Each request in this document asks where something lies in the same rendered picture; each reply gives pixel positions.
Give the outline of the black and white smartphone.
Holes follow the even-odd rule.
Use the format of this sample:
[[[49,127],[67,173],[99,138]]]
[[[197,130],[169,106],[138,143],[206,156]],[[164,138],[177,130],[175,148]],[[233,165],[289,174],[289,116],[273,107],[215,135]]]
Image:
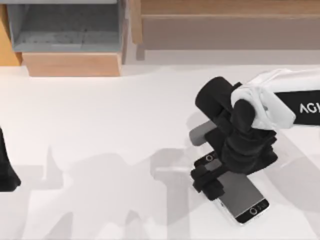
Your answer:
[[[193,169],[197,166],[215,170],[221,166],[221,161],[211,151],[193,163]],[[218,201],[237,223],[247,224],[270,207],[269,201],[247,175],[227,171],[217,179],[223,185],[224,194],[213,201]]]

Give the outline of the pale wooden drawer front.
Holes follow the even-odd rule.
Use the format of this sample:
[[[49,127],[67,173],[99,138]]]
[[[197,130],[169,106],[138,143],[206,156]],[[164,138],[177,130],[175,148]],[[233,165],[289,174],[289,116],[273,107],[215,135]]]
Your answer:
[[[118,77],[120,52],[23,52],[31,77]]]

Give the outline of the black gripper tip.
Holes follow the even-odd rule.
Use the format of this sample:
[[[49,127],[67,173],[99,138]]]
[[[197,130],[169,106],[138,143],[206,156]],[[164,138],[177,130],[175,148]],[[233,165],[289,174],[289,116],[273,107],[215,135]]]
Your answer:
[[[21,183],[9,160],[3,130],[0,127],[0,193],[14,192]]]

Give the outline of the wooden cupboard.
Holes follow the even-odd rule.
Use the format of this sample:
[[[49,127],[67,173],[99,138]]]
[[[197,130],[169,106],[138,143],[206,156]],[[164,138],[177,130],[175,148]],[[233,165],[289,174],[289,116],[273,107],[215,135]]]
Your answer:
[[[0,3],[0,67],[19,67],[23,62],[21,52],[14,50],[15,28],[21,29],[21,19],[24,11],[10,13],[9,4]]]

